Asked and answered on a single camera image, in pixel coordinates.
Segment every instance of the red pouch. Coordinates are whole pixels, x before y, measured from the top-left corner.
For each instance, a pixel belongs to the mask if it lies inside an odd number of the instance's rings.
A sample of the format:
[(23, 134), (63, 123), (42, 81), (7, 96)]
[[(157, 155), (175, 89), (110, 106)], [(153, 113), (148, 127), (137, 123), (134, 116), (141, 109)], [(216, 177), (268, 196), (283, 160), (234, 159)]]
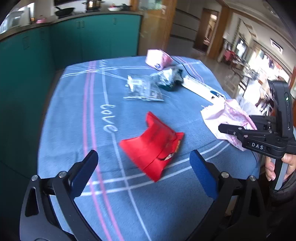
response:
[(152, 112), (146, 116), (148, 129), (139, 137), (122, 140), (119, 145), (138, 168), (157, 182), (165, 166), (178, 151), (183, 132), (175, 132)]

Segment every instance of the hand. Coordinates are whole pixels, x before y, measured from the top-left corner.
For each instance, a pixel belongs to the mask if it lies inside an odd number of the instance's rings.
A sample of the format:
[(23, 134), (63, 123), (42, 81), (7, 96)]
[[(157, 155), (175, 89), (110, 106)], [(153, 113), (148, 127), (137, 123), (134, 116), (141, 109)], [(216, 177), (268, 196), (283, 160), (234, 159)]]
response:
[[(288, 169), (286, 175), (284, 177), (284, 181), (295, 171), (296, 169), (296, 155), (285, 154), (281, 159), (283, 162), (288, 163)], [(270, 157), (266, 157), (265, 159), (265, 175), (268, 181), (274, 180), (276, 178), (276, 174), (274, 172), (274, 163), (271, 162)]]

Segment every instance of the table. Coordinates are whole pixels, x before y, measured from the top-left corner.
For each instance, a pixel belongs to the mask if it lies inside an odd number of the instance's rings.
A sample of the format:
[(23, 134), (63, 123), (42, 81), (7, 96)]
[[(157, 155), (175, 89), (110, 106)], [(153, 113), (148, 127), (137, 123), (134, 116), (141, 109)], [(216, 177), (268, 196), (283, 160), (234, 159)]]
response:
[[(201, 62), (174, 56), (197, 80), (223, 91)], [(182, 64), (172, 65), (183, 69)], [(53, 177), (82, 161), (94, 149), (99, 164), (75, 202), (102, 240), (185, 240), (211, 206), (195, 176), (189, 154), (197, 149), (206, 161), (235, 178), (258, 177), (260, 162), (218, 140), (205, 125), (200, 111), (211, 103), (179, 86), (163, 93), (163, 102), (124, 100), (129, 74), (150, 75), (157, 70), (145, 57), (97, 60), (67, 67), (51, 99), (38, 154), (38, 174)], [(118, 143), (146, 129), (146, 114), (153, 112), (176, 132), (184, 132), (178, 153), (154, 183), (126, 156)], [(71, 232), (52, 198), (57, 218)]]

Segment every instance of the countertop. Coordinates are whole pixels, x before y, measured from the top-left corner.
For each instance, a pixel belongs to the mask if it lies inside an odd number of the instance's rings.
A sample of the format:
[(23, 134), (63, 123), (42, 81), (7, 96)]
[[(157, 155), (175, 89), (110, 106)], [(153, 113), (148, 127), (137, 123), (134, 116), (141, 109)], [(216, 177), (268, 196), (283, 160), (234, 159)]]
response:
[(71, 15), (68, 17), (57, 19), (57, 20), (54, 20), (49, 23), (30, 24), (30, 25), (12, 28), (12, 29), (0, 34), (0, 42), (3, 41), (4, 39), (7, 39), (7, 38), (13, 36), (13, 35), (28, 31), (32, 28), (41, 28), (44, 26), (52, 25), (52, 24), (66, 21), (66, 20), (73, 19), (73, 18), (81, 18), (81, 17), (85, 17), (85, 16), (104, 15), (104, 14), (131, 14), (131, 15), (141, 15), (141, 16), (143, 15), (142, 12), (133, 12), (133, 11), (118, 11), (118, 12), (116, 12), (116, 11), (114, 11), (114, 12), (112, 12), (112, 11), (98, 11), (98, 12), (79, 13), (79, 14), (74, 14), (74, 15)]

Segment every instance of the plastic bag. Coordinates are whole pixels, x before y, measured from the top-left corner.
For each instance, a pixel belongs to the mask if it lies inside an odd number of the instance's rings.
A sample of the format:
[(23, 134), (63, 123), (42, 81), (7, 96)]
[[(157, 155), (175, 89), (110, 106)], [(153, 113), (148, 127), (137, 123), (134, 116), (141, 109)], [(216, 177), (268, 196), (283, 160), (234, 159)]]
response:
[(170, 66), (173, 59), (167, 53), (158, 49), (149, 49), (146, 57), (146, 64), (157, 70)]
[(183, 83), (182, 72), (183, 70), (173, 67), (153, 73), (150, 76), (160, 88), (166, 91), (172, 91), (177, 83)]
[(149, 75), (129, 75), (126, 87), (127, 95), (124, 99), (163, 101), (159, 87)]

